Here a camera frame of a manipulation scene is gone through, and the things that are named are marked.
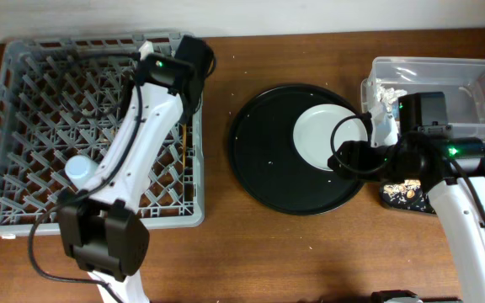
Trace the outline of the white tissue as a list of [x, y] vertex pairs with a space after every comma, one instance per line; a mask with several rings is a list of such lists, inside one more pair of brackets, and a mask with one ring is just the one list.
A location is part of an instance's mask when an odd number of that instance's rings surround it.
[[407, 95], [408, 92], [403, 89], [385, 88], [380, 82], [376, 84], [374, 94], [376, 101], [386, 106], [388, 112], [392, 112], [394, 104], [400, 97]]

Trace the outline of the food scraps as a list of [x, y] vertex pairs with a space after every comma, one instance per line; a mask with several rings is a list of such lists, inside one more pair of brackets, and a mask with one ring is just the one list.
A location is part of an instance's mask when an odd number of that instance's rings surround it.
[[407, 207], [419, 202], [422, 198], [421, 183], [408, 179], [402, 183], [385, 183], [381, 187], [381, 199], [387, 205]]

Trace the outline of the grey round plate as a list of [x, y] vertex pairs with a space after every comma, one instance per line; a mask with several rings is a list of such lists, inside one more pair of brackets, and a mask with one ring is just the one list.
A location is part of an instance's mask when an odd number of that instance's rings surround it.
[[[307, 109], [297, 119], [293, 129], [293, 142], [298, 154], [309, 165], [332, 172], [328, 159], [333, 155], [331, 136], [336, 124], [354, 112], [336, 104], [320, 104]], [[367, 131], [360, 120], [341, 124], [334, 137], [338, 150], [345, 141], [368, 141]]]

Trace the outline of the blue cup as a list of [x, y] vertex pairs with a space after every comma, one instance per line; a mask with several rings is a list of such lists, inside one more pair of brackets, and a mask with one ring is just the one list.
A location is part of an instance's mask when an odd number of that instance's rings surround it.
[[85, 183], [94, 175], [98, 164], [89, 157], [76, 155], [65, 164], [65, 174], [77, 189], [82, 189]]

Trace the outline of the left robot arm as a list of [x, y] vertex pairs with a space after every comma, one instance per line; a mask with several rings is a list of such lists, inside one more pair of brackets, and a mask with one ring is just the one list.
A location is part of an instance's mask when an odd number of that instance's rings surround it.
[[128, 93], [128, 108], [104, 159], [75, 194], [56, 205], [65, 254], [88, 273], [105, 302], [146, 302], [139, 269], [150, 234], [138, 216], [149, 172], [163, 141], [200, 106], [213, 50], [185, 35], [172, 56], [144, 43]]

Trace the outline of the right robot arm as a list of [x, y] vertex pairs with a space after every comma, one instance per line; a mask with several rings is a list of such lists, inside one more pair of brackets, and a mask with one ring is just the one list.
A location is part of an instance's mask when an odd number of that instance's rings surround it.
[[358, 115], [371, 138], [332, 146], [328, 166], [363, 182], [418, 180], [445, 231], [463, 301], [485, 302], [485, 144], [452, 135], [442, 92], [402, 96], [398, 112]]

